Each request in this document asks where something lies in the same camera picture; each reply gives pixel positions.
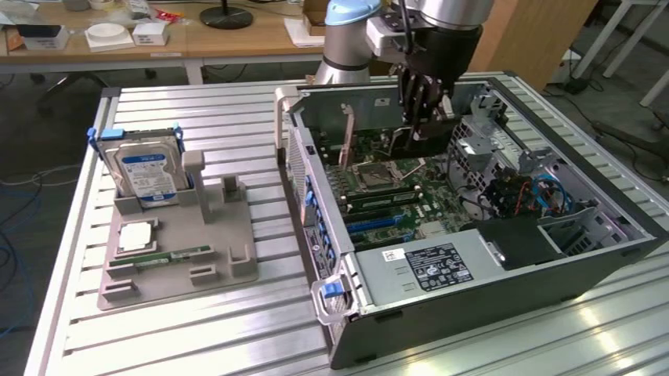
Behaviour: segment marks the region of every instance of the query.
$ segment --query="small white box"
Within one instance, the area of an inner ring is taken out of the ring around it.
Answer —
[[[135,47],[128,30],[115,23],[99,23],[91,26],[84,33],[91,52],[114,51],[115,49]]]
[[[135,45],[166,45],[170,33],[164,23],[140,23],[135,26],[132,39]]]
[[[23,36],[23,44],[31,51],[35,50],[58,50],[66,49],[67,41],[70,40],[70,32],[66,26],[44,26],[44,25],[26,25],[31,28],[44,28],[46,30],[38,30],[36,32],[19,31]]]

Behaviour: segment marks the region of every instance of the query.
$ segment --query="black lamp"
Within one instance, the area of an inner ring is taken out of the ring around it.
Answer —
[[[253,14],[244,9],[228,6],[228,0],[220,0],[220,6],[202,11],[200,21],[216,29],[240,29],[253,24]]]

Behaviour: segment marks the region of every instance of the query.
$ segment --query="blue pcie slot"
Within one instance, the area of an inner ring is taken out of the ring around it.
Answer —
[[[391,218],[378,219],[375,221],[354,223],[353,225],[346,226],[346,230],[349,233],[358,233],[361,231],[382,229],[383,227],[395,226],[403,218],[403,214],[395,215]]]

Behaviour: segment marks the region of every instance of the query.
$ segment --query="motherboard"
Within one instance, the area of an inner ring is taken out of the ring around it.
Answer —
[[[326,140],[323,133],[318,136]],[[480,219],[450,186],[445,154],[391,160],[386,130],[362,131],[354,142],[357,153],[345,168],[330,157],[338,151],[327,142],[319,149],[357,251],[458,232]]]

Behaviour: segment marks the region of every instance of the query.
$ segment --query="white table leg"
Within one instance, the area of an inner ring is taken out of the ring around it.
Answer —
[[[618,9],[616,10],[614,15],[610,17],[609,22],[606,23],[606,26],[604,27],[602,32],[600,33],[600,36],[594,40],[594,43],[588,50],[588,53],[584,56],[584,59],[581,60],[578,67],[576,67],[574,71],[574,77],[578,78],[584,75],[585,70],[588,69],[588,66],[593,62],[594,57],[597,56],[597,53],[604,47],[604,44],[606,40],[609,39],[609,36],[614,32],[614,28],[620,24],[620,20],[625,17],[625,14],[628,14],[629,8],[632,7],[632,2],[628,0],[624,0],[624,2],[620,4]]]
[[[202,59],[188,59],[184,62],[186,75],[188,76],[188,85],[204,84],[204,81],[202,79],[202,67]]]
[[[664,9],[666,8],[666,3],[668,2],[664,1],[657,4],[656,9],[650,12],[646,19],[638,25],[633,36],[629,38],[628,43],[625,43],[624,49],[620,50],[618,55],[616,55],[614,61],[610,63],[609,67],[606,68],[606,71],[604,72],[604,76],[606,78],[613,76],[616,70],[620,67],[620,64],[628,58],[628,55],[632,52],[638,41],[641,40],[641,37],[646,34],[646,31],[650,28],[652,23],[656,22],[657,17],[662,14]]]
[[[665,89],[666,85],[669,85],[669,70],[666,70],[665,75],[662,76],[662,78],[660,78],[660,81],[652,87],[650,91],[648,92],[646,96],[644,96],[644,99],[641,99],[641,102],[638,102],[638,104],[641,104],[644,107],[650,106],[650,103],[653,102],[653,100],[656,100],[660,92]]]

